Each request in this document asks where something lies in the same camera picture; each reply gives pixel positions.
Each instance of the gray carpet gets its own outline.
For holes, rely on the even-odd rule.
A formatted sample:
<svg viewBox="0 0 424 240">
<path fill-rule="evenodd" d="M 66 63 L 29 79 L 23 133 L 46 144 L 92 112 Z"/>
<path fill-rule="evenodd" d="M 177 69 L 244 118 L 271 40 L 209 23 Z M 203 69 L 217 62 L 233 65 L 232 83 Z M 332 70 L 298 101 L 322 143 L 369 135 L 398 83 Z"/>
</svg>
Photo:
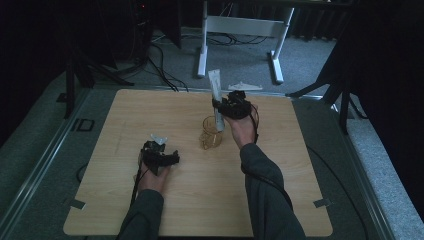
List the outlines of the gray carpet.
<svg viewBox="0 0 424 240">
<path fill-rule="evenodd" d="M 249 40 L 252 37 L 240 37 L 240 39 Z M 155 41 L 155 44 L 163 50 L 163 68 L 166 72 L 184 81 L 190 90 L 210 88 L 206 78 L 199 79 L 196 76 L 200 47 L 200 40 L 197 37 L 190 35 L 184 39 L 181 50 L 166 39 Z M 222 86 L 243 81 L 248 84 L 262 85 L 262 92 L 267 94 L 289 93 L 315 81 L 335 42 L 323 40 L 305 42 L 302 39 L 287 39 L 280 56 L 285 77 L 282 85 L 273 82 L 272 68 L 268 62 L 267 52 L 272 50 L 275 44 L 275 39 L 266 39 L 260 44 L 251 45 L 210 44 L 207 70 L 220 69 Z M 150 56 L 157 65 L 160 65 L 159 53 L 159 50 L 154 47 L 150 50 Z M 128 65 L 131 63 L 120 63 L 121 67 Z M 151 72 L 154 72 L 154 69 L 151 64 L 148 64 L 143 70 L 123 77 L 135 83 L 134 87 L 129 88 L 146 89 L 161 86 L 169 89 Z M 65 113 L 64 104 L 55 102 L 59 93 L 64 91 L 64 86 L 64 75 L 53 81 L 19 129 L 0 150 L 0 191 L 2 192 L 0 212 L 2 215 L 19 192 L 21 184 L 31 172 L 37 159 L 42 156 L 43 149 L 49 144 L 49 139 L 60 124 L 66 122 L 62 119 Z M 97 78 L 96 86 L 90 91 L 78 113 L 80 119 L 95 120 L 93 131 L 69 131 L 49 166 L 49 171 L 8 239 L 84 239 L 84 236 L 70 237 L 63 233 L 63 223 L 69 211 L 69 207 L 64 205 L 63 201 L 76 194 L 79 186 L 76 172 L 89 161 L 114 94 L 120 88 L 123 86 L 109 79 Z M 325 90 L 326 86 L 310 94 L 322 96 Z M 333 203 L 328 207 L 328 211 L 334 232 L 323 239 L 379 239 L 352 175 L 352 166 L 347 159 L 350 153 L 344 145 L 346 136 L 341 134 L 337 125 L 337 113 L 321 101 L 306 98 L 295 100 L 294 106 L 305 142 L 311 147 L 309 153 L 322 193 Z M 89 239 L 114 238 L 91 236 Z"/>
</svg>

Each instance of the black device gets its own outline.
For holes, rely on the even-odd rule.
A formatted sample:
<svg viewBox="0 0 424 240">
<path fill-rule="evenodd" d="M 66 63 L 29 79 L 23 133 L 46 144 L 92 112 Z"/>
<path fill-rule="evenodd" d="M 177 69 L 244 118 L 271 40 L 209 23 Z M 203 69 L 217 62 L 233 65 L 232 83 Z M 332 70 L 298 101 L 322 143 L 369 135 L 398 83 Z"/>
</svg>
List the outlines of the black device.
<svg viewBox="0 0 424 240">
<path fill-rule="evenodd" d="M 245 100 L 244 91 L 232 91 L 228 94 L 228 99 L 222 98 L 222 101 L 212 99 L 212 106 L 218 109 L 218 112 L 232 119 L 243 119 L 250 115 L 252 104 Z"/>
<path fill-rule="evenodd" d="M 150 171 L 155 175 L 158 175 L 159 167 L 166 167 L 174 165 L 180 162 L 180 156 L 178 151 L 174 151 L 172 154 L 164 154 L 165 145 L 159 145 L 155 141 L 147 141 L 144 143 L 143 148 L 140 151 L 139 164 L 141 161 L 146 164 Z"/>
</svg>

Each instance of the dark background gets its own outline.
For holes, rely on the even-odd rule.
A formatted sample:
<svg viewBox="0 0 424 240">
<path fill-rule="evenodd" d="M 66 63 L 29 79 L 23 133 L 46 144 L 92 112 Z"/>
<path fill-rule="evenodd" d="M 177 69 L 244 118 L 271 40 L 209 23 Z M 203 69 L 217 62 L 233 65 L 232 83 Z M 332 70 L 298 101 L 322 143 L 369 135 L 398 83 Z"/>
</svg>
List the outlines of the dark background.
<svg viewBox="0 0 424 240">
<path fill-rule="evenodd" d="M 424 214 L 424 194 L 420 186 L 424 180 L 423 5 L 419 0 L 362 1 L 324 66 L 327 71 L 339 72 L 347 59 L 355 59 L 350 69 L 352 93 L 359 97 L 421 217 Z M 69 5 L 62 10 L 78 12 L 72 6 L 75 7 Z M 201 8 L 202 2 L 183 4 L 184 25 L 200 26 L 198 9 Z M 13 133 L 50 81 L 65 70 L 69 46 L 52 9 L 56 8 L 43 1 L 0 3 L 0 145 Z M 91 23 L 99 21 L 92 12 L 86 14 L 91 16 Z M 109 48 L 110 52 L 94 54 L 108 55 L 101 57 L 102 60 L 125 58 L 116 53 L 128 53 L 119 51 L 122 50 L 120 41 L 131 38 L 128 36 L 131 31 L 116 27 L 131 21 L 131 17 L 111 21 L 114 24 L 109 28 L 120 29 L 123 32 L 113 31 L 115 36 L 127 38 L 112 37 L 112 41 L 104 42 L 104 32 L 92 33 L 94 37 L 91 42 L 85 42 L 88 45 L 83 48 L 94 51 L 97 48 L 92 46 Z"/>
</svg>

